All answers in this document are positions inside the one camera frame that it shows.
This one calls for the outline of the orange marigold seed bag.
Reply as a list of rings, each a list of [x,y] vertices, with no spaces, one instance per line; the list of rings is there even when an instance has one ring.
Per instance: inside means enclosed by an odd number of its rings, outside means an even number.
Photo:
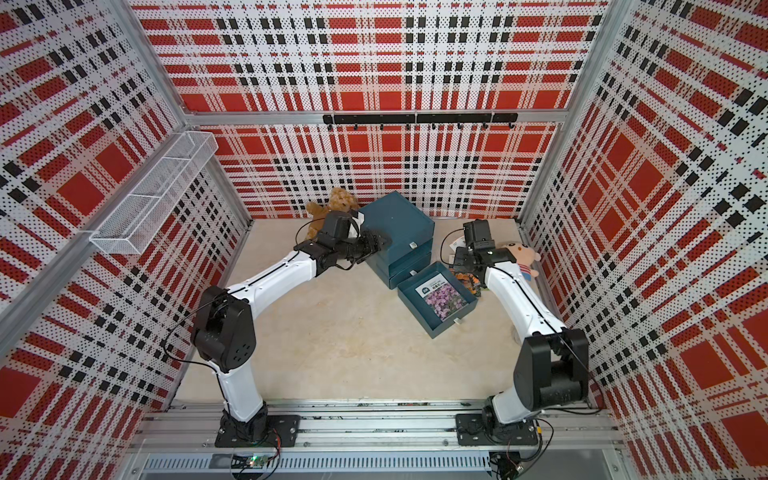
[[[462,285],[471,292],[476,298],[482,296],[481,282],[471,273],[455,272],[455,277],[462,283]]]

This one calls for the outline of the purple flower seed bag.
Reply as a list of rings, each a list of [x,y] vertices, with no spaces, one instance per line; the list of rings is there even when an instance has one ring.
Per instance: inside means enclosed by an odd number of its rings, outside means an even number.
[[[415,291],[441,321],[448,320],[469,305],[442,273],[435,273],[419,284]]]

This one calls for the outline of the teal bottom drawer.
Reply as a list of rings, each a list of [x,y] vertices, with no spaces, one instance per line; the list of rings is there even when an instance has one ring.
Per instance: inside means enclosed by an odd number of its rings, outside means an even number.
[[[397,286],[400,300],[430,338],[469,315],[478,298],[442,263],[435,262]]]

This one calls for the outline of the teal drawer cabinet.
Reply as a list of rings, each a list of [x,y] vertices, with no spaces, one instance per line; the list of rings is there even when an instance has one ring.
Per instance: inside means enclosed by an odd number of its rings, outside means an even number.
[[[363,226],[384,238],[381,250],[366,260],[390,289],[431,264],[434,221],[399,192],[363,206]]]

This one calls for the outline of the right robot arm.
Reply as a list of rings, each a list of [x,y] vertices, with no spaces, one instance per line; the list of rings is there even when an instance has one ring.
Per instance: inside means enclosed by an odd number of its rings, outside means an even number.
[[[491,427],[525,421],[543,410],[584,401],[589,393],[589,342],[569,329],[537,296],[529,281],[539,256],[519,245],[498,246],[486,220],[462,226],[452,243],[452,267],[493,293],[520,341],[513,385],[491,396],[484,415]]]

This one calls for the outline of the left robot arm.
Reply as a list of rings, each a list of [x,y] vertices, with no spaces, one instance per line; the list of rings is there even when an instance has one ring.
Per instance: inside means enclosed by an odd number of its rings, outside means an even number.
[[[313,238],[296,244],[275,265],[231,287],[204,291],[191,340],[215,372],[230,419],[247,425],[266,414],[250,365],[257,345],[255,319],[294,288],[343,262],[349,270],[387,242],[386,235],[365,226],[363,213],[332,211]]]

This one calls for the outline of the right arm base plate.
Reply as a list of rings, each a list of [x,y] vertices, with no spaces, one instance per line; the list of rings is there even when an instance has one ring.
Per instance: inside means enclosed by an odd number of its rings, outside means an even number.
[[[538,434],[531,422],[502,424],[491,413],[456,414],[455,427],[460,446],[536,446]]]

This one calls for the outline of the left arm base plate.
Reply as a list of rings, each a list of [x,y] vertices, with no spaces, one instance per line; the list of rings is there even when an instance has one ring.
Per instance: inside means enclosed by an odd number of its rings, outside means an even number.
[[[279,445],[293,447],[301,417],[299,415],[256,415],[241,422],[224,412],[214,445],[217,448],[240,448]]]

